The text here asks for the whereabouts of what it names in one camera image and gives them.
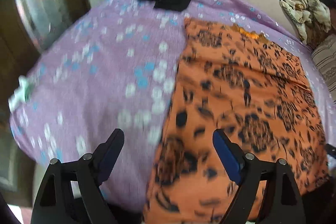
striped fabric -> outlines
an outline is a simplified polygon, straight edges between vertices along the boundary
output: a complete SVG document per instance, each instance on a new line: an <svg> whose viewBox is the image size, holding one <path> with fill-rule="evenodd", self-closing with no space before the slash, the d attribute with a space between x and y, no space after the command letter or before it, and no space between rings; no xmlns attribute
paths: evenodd
<svg viewBox="0 0 336 224"><path fill-rule="evenodd" d="M329 35L311 55L336 103L336 35Z"/></svg>

blue gripper pad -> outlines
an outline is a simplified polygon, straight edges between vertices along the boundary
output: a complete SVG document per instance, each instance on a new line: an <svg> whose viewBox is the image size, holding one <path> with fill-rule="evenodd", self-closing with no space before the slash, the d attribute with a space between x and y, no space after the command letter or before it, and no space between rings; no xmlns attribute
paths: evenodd
<svg viewBox="0 0 336 224"><path fill-rule="evenodd" d="M217 130L212 135L212 142L229 179L239 185L242 180L240 164Z"/></svg>

cream crumpled cloth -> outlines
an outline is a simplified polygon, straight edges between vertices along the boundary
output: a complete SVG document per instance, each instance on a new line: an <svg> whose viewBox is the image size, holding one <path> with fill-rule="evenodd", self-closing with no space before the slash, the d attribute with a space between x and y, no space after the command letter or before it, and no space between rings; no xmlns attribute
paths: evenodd
<svg viewBox="0 0 336 224"><path fill-rule="evenodd" d="M319 0L280 0L296 26L300 40L315 49L331 29L330 11Z"/></svg>

orange fabric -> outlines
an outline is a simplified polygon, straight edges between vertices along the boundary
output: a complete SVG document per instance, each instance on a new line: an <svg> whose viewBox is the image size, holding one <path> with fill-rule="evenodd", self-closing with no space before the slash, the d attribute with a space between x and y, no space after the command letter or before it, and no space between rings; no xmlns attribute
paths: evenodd
<svg viewBox="0 0 336 224"><path fill-rule="evenodd" d="M237 186L213 147L217 128L260 160L286 159L301 194L323 184L325 134L299 58L237 25L186 19L185 27L188 42L149 184L146 224L224 216ZM264 189L260 182L250 219Z"/></svg>

mattress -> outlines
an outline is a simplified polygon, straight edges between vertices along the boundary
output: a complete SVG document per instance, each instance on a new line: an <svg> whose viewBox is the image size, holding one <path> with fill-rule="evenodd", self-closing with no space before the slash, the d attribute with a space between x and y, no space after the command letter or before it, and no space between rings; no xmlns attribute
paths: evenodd
<svg viewBox="0 0 336 224"><path fill-rule="evenodd" d="M41 56L28 74L35 83L31 98L10 119L17 144L37 163L77 160L121 128L125 145L100 189L109 203L142 211L185 47L185 17L237 23L299 56L327 139L335 143L336 113L311 52L276 20L244 0L192 0L181 13L153 6L104 0Z"/></svg>

